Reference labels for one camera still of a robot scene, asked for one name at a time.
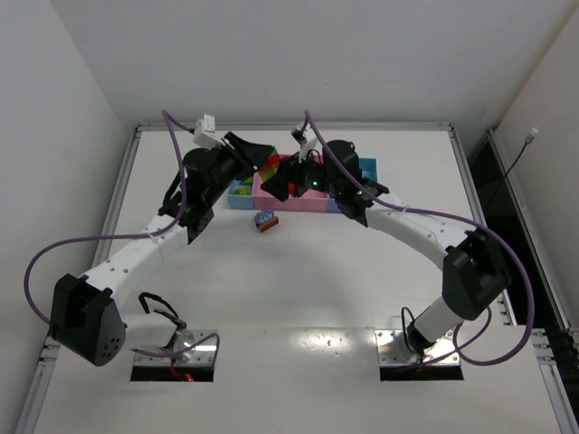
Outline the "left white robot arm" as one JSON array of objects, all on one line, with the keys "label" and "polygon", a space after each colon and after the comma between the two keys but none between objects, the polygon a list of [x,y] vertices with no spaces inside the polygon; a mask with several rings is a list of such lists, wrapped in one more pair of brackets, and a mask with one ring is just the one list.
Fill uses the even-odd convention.
[{"label": "left white robot arm", "polygon": [[98,266],[57,281],[50,336],[94,366],[109,363],[123,350],[165,356],[185,321],[168,307],[125,316],[123,306],[150,273],[204,231],[229,186],[252,177],[274,151],[274,146],[229,132],[214,146],[179,156],[176,177],[145,229]]}]

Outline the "multicolour lego block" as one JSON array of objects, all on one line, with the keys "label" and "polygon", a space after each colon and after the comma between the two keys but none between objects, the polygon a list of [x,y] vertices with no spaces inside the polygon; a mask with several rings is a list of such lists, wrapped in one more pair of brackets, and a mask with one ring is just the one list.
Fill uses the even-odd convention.
[{"label": "multicolour lego block", "polygon": [[280,165],[280,155],[276,148],[273,148],[266,162],[258,169],[257,173],[263,183],[270,180],[278,171]]}]

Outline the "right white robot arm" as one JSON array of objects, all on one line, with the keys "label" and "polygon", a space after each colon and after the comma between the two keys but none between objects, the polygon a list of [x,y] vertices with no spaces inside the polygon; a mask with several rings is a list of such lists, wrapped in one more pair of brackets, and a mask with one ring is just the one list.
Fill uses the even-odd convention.
[{"label": "right white robot arm", "polygon": [[351,142],[332,140],[321,157],[307,151],[282,158],[261,189],[281,202],[309,190],[326,193],[348,219],[393,236],[441,270],[441,295],[404,329],[415,354],[423,354],[453,327],[476,319],[510,281],[498,243],[484,231],[374,204],[372,199],[382,195],[399,199],[364,176]]}]

